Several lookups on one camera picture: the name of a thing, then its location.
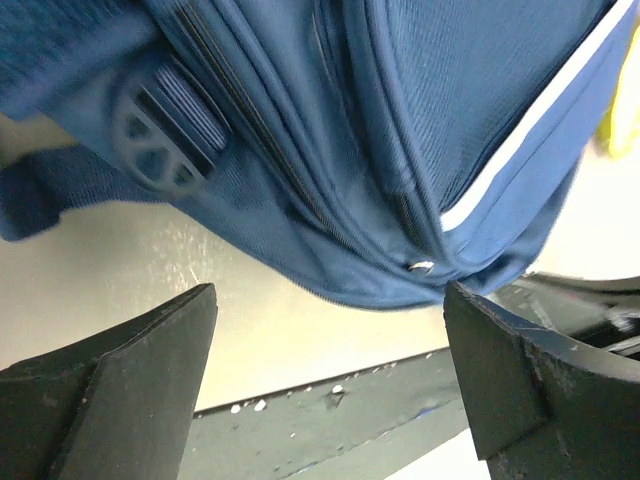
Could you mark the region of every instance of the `blue luggage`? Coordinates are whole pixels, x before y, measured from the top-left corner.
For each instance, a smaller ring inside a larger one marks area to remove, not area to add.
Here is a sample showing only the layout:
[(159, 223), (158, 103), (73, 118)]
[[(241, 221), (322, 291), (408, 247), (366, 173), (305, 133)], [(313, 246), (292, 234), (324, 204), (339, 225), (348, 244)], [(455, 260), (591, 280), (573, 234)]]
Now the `blue luggage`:
[(0, 233), (169, 202), (330, 301), (487, 293), (536, 258), (638, 0), (4, 0), (0, 110), (82, 146), (0, 171)]

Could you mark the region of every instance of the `white surface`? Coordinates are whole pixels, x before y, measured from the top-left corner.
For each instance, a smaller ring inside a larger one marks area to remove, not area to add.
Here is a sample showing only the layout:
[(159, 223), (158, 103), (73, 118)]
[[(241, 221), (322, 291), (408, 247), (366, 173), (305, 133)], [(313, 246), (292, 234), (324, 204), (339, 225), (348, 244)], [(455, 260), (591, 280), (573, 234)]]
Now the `white surface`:
[(640, 275), (640, 149), (614, 161), (589, 144), (567, 203), (535, 263), (558, 275)]
[(71, 212), (42, 235), (0, 242), (0, 270), (0, 368), (215, 283), (220, 311), (199, 410), (447, 345), (440, 309), (332, 305), (166, 205)]
[(479, 462), (471, 430), (443, 443), (387, 480), (491, 480), (486, 462)]

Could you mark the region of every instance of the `textured fabric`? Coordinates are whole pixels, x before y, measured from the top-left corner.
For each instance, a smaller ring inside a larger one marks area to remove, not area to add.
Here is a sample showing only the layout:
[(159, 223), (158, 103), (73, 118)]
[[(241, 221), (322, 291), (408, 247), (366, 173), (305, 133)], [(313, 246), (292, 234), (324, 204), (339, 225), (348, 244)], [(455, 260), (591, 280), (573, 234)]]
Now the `textured fabric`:
[(398, 75), (441, 211), (610, 3), (387, 2)]
[(0, 108), (24, 117), (155, 35), (130, 0), (2, 0)]
[[(520, 275), (606, 109), (638, 2), (322, 2), (148, 0), (153, 20), (132, 3), (107, 22), (102, 47), (80, 35), (82, 55), (62, 52), (35, 83), (18, 78), (22, 93), (0, 81), (5, 112), (42, 110), (86, 146), (0, 171), (0, 234), (20, 240), (98, 202), (157, 201), (123, 173), (113, 132), (114, 111), (135, 100), (122, 85), (169, 50), (154, 40), (161, 28), (216, 103), (182, 135), (195, 128), (222, 146), (228, 122), (232, 137), (204, 187), (163, 197), (173, 206), (361, 308), (431, 305), (452, 280), (488, 293)], [(89, 74), (77, 60), (96, 52)], [(24, 94), (35, 84), (37, 102)], [(189, 89), (180, 95), (201, 111)], [(491, 173), (496, 149), (507, 154)], [(443, 208), (478, 191), (445, 228)]]

